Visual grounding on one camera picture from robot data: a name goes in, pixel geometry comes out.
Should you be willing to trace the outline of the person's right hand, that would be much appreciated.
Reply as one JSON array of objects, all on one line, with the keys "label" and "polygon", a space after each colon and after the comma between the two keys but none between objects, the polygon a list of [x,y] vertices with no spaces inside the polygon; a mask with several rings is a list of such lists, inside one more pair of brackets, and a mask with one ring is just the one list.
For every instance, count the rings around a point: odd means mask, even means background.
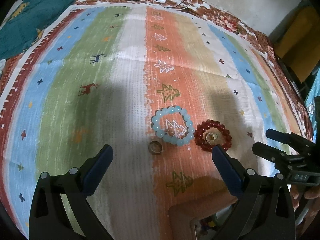
[{"label": "person's right hand", "polygon": [[[301,199],[301,193],[297,185],[291,185],[290,194],[293,209],[296,211],[296,209],[299,207],[299,200]],[[319,212],[319,185],[306,191],[303,196],[305,199],[311,200],[311,205],[309,206],[309,211],[305,216],[304,222],[299,225],[301,234],[306,231]]]}]

